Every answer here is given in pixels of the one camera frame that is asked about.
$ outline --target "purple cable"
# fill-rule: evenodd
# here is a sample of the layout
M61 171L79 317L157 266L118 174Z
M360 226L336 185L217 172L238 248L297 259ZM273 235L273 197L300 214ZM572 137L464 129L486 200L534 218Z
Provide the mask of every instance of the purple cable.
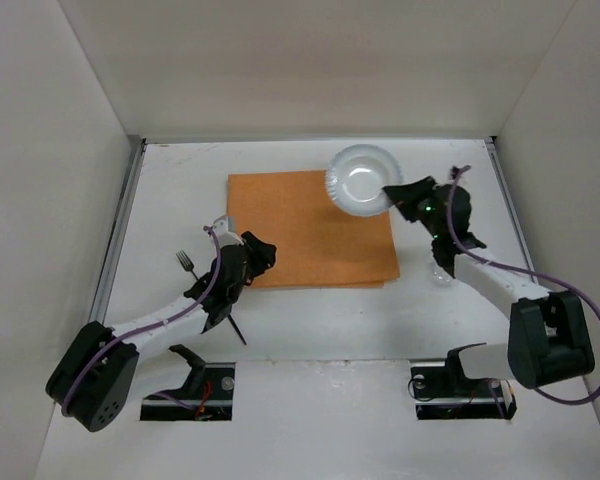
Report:
M178 400L176 397L168 394L167 392L156 392L153 395L155 395L156 397L166 398L167 400L175 403L179 407L186 408L187 410L197 410L198 409L197 405L187 405L182 400Z
M567 290L570 290L571 292L575 293L578 297L580 297L582 300L584 300L587 303L587 305L589 305L589 307L591 307L591 310L593 310L593 313L596 315L596 317L598 317L598 320L600 321L600 307L598 307L586 293L584 293L579 288L571 285L570 283L567 283L564 280L560 280L559 278L556 278L552 275L548 275L546 273L534 272L534 271L528 270L526 268L514 267L513 265L507 265L505 263L492 262L490 260L487 260L486 258L476 255L475 253L471 252L470 250L467 250L464 247L464 245L462 245L462 243L460 242L460 239L458 238L458 235L456 234L455 230L453 229L452 205L453 205L453 197L456 193L456 188L458 187L458 182L460 181L460 177L462 176L463 173L465 173L467 170L470 170L470 169L471 169L471 166L467 165L465 167L462 167L457 172L456 177L453 180L453 183L451 185L451 190L449 190L449 199L447 201L447 212L446 212L447 213L447 228L449 229L449 233L451 234L451 238L453 239L453 242L456 244L456 247L458 247L458 249L462 253L470 256L471 258L473 258L474 260L477 260L480 263L484 263L484 264L488 263L490 266L499 268L501 270L508 270L511 272L517 272L517 273L522 273L525 275L532 275L537 278L542 278L543 280L547 280L556 285L560 285L561 287L566 288ZM564 400L562 398L554 397L553 395L543 392L542 390L540 390L538 388L536 388L535 390L543 397L548 398L549 400L553 400L554 402L560 403L562 405L584 405L584 404L593 402L596 398L598 398L600 396L600 385L592 393L590 393L586 397L580 398L578 400Z
M98 350L98 352L91 358L91 360L89 360L89 362L87 362L87 364L84 366L82 371L78 374L78 376L74 380L73 384L69 388L69 391L65 395L64 402L62 402L62 415L64 415L65 417L69 416L69 406L71 405L71 401L73 400L73 397L75 396L76 391L78 390L78 387L84 380L84 377L87 376L87 373L89 373L89 371L94 367L94 365L96 363L98 363L107 354L107 352L109 350L111 350L118 343L122 342L123 340L126 340L129 337L133 337L134 335L139 335L139 334L145 333L145 332L150 332L151 330L155 330L158 327L164 326L165 322L171 323L175 320L178 320L179 318L184 317L186 314L188 314L191 310L193 310L198 305L200 305L207 298L207 296L209 295L209 292L211 292L211 289L215 285L216 280L218 279L218 276L220 275L220 243L218 242L218 237L216 236L216 233L213 231L213 228L204 227L204 231L207 232L211 236L213 243L216 247L216 268L213 271L213 275L211 276L211 280L209 281L209 285L207 285L207 288L205 289L205 291L202 292L200 297L195 302L193 302L193 304L191 304L191 306L185 308L181 312L178 312L175 315L170 316L169 318L167 318L164 321L160 320L155 323L152 323L151 325L145 325L144 327L139 327L139 328L136 328L135 330L131 330L127 333L124 333L124 334L120 335L119 337L114 338L112 341L110 341L104 347L102 347L100 350Z

